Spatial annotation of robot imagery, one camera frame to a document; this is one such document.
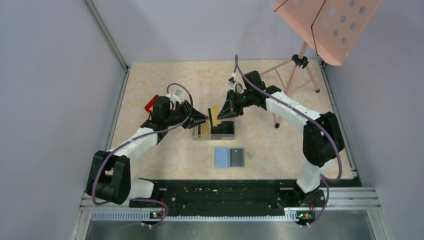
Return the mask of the black card stack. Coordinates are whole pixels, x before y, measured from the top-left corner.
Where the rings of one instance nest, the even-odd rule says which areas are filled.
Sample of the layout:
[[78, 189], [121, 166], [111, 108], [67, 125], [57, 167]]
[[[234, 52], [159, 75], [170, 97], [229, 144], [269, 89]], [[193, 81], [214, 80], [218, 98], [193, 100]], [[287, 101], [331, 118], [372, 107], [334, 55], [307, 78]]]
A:
[[222, 121], [221, 124], [210, 129], [211, 135], [234, 135], [235, 127], [233, 121]]

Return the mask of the clear plastic card box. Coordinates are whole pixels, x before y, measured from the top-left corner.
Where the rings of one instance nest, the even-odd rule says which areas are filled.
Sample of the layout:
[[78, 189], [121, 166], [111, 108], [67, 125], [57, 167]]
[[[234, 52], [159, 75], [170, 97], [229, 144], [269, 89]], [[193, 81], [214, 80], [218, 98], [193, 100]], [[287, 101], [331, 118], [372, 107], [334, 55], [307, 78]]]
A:
[[192, 129], [192, 138], [195, 141], [225, 141], [234, 140], [236, 137], [235, 119], [224, 119], [216, 126], [210, 126], [205, 121]]

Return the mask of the beige leather card holder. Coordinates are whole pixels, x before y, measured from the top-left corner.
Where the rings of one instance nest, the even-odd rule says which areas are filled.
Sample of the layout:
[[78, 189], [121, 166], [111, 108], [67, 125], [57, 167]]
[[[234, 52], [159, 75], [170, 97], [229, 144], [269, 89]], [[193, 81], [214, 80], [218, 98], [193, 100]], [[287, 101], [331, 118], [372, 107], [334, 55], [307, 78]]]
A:
[[244, 169], [250, 153], [242, 146], [215, 146], [212, 150], [211, 167], [214, 169]]

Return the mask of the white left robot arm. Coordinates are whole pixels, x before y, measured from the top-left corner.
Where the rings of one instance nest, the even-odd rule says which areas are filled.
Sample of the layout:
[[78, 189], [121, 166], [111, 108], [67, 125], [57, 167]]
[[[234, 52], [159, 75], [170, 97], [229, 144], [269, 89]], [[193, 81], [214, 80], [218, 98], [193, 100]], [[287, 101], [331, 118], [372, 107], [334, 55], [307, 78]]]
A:
[[160, 193], [149, 180], [132, 179], [131, 164], [149, 148], [158, 145], [178, 127], [192, 129], [208, 121], [208, 116], [187, 101], [156, 95], [148, 104], [149, 117], [129, 139], [108, 151], [98, 150], [90, 167], [85, 192], [95, 205], [123, 204], [140, 199], [149, 207], [160, 202]]

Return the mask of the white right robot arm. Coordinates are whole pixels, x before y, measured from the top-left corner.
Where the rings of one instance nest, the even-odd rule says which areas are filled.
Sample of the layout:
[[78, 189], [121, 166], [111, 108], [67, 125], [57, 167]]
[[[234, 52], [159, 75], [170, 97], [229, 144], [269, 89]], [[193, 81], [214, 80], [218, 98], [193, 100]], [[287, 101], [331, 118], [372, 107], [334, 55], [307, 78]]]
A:
[[242, 116], [244, 109], [257, 106], [271, 112], [297, 128], [303, 135], [302, 152], [306, 158], [296, 180], [297, 189], [293, 200], [299, 206], [307, 206], [331, 162], [340, 156], [345, 143], [336, 115], [332, 112], [319, 113], [308, 109], [289, 98], [275, 86], [266, 86], [258, 71], [242, 76], [243, 82], [229, 78], [232, 87], [227, 91], [219, 120]]

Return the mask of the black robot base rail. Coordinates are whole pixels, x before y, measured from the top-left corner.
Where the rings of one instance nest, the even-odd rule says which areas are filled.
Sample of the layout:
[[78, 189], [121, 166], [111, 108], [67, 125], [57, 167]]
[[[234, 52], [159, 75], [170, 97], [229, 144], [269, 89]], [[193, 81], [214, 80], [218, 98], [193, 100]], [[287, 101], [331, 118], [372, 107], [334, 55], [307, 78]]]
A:
[[326, 193], [303, 193], [295, 180], [154, 180], [152, 202], [129, 199], [131, 208], [168, 207], [167, 217], [283, 216], [286, 208], [317, 210]]

